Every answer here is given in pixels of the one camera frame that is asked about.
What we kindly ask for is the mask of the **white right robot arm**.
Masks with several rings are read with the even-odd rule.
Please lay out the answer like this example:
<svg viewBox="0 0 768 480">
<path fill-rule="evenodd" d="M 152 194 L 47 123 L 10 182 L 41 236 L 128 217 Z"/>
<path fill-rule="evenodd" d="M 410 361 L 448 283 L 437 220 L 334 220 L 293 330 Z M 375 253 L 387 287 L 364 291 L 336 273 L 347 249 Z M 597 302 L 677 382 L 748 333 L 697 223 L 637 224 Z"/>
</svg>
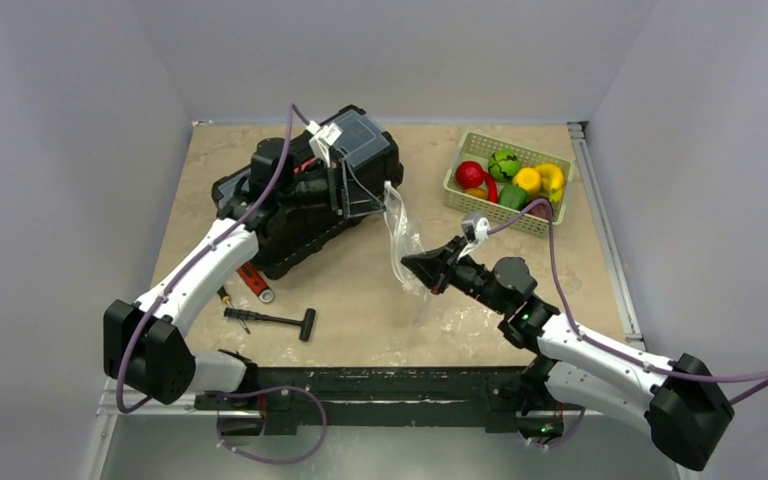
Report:
<svg viewBox="0 0 768 480">
<path fill-rule="evenodd" d="M 503 337 L 534 353 L 541 368 L 521 381 L 529 404 L 555 400 L 600 412 L 642 431 L 674 463 L 694 471 L 707 466 L 735 412 L 702 360 L 651 354 L 572 325 L 536 294 L 538 282 L 523 259 L 503 257 L 487 268 L 465 254 L 466 246 L 456 236 L 400 263 L 431 293 L 453 287 L 501 314 Z"/>
</svg>

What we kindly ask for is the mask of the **yellow toy banana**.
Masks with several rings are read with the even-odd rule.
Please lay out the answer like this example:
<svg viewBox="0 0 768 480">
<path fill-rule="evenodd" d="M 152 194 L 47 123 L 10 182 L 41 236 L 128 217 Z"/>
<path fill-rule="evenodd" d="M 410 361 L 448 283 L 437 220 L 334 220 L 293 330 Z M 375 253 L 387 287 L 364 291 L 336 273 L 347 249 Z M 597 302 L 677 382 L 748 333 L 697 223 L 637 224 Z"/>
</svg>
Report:
<svg viewBox="0 0 768 480">
<path fill-rule="evenodd" d="M 565 176 L 555 164 L 542 163 L 534 167 L 541 180 L 541 191 L 547 194 L 547 199 L 554 204 L 560 204 L 565 192 Z"/>
</svg>

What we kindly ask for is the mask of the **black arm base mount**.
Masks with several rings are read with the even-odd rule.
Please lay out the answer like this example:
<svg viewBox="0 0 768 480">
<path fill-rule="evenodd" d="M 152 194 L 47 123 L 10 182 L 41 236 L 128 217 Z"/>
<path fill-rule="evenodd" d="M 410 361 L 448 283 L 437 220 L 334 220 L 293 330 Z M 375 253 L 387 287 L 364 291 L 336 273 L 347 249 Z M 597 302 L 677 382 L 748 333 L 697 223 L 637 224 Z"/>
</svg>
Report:
<svg viewBox="0 0 768 480">
<path fill-rule="evenodd" d="M 529 366 L 258 367 L 232 394 L 201 393 L 195 407 L 253 414 L 230 435 L 293 435 L 300 426 L 481 428 L 554 441 L 580 411 L 543 386 L 549 363 Z"/>
</svg>

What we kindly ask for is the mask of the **green toy pepper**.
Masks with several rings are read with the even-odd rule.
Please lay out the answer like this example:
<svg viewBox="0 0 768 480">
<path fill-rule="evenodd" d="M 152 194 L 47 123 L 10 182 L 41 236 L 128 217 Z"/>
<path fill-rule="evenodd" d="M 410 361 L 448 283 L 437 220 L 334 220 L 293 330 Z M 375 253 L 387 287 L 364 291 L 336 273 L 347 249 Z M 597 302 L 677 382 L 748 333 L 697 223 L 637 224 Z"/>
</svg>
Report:
<svg viewBox="0 0 768 480">
<path fill-rule="evenodd" d="M 511 210 L 520 211 L 530 201 L 530 194 L 523 188 L 508 184 L 498 194 L 498 204 Z"/>
</svg>

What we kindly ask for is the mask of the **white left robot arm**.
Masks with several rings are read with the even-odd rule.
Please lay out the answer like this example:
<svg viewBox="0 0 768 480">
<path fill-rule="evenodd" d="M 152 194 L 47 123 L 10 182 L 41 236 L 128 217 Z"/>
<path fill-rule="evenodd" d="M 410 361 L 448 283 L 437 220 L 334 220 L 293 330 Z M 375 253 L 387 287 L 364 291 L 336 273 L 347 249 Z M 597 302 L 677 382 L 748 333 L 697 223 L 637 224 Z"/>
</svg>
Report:
<svg viewBox="0 0 768 480">
<path fill-rule="evenodd" d="M 194 354 L 186 335 L 213 295 L 230 274 L 253 260 L 261 250 L 257 229 L 278 210 L 314 208 L 326 203 L 337 220 L 324 224 L 321 234 L 300 247 L 281 242 L 282 260 L 276 270 L 284 274 L 293 264 L 318 251 L 334 235 L 358 222 L 351 213 L 349 183 L 354 182 L 368 201 L 381 202 L 387 186 L 402 183 L 404 168 L 384 171 L 378 160 L 361 168 L 346 160 L 333 169 L 317 167 L 310 173 L 284 174 L 285 162 L 276 161 L 269 181 L 257 187 L 249 168 L 236 182 L 246 190 L 220 209 L 207 235 L 158 285 L 132 303 L 114 301 L 103 316 L 105 372 L 116 382 L 116 404 L 128 414 L 151 400 L 169 405 L 186 392 L 217 392 L 232 408 L 244 409 L 257 399 L 258 382 L 246 372 L 251 363 L 234 352 Z"/>
</svg>

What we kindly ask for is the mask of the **dark red toy fruit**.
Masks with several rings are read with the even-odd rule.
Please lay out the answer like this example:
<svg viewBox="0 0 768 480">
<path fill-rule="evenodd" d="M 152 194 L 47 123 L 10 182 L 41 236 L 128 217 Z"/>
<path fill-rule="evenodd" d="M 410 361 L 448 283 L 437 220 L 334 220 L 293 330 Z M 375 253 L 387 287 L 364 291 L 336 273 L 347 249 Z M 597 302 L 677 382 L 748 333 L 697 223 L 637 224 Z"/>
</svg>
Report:
<svg viewBox="0 0 768 480">
<path fill-rule="evenodd" d="M 547 222 L 554 220 L 552 205 L 548 201 L 535 201 L 532 208 L 529 210 L 529 214 Z"/>
</svg>

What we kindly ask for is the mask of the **clear zip top bag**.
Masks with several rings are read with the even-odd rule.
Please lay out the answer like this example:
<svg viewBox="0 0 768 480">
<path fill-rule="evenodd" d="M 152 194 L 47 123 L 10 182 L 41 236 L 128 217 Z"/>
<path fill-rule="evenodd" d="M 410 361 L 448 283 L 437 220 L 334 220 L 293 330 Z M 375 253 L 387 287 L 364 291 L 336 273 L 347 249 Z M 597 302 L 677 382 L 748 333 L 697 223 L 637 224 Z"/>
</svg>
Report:
<svg viewBox="0 0 768 480">
<path fill-rule="evenodd" d="M 424 252 L 426 248 L 422 244 L 418 228 L 411 221 L 402 195 L 391 181 L 384 182 L 383 205 L 392 272 L 414 306 L 412 325 L 425 328 L 434 322 L 434 317 L 441 309 L 440 301 L 401 263 L 401 260 L 407 255 Z"/>
</svg>

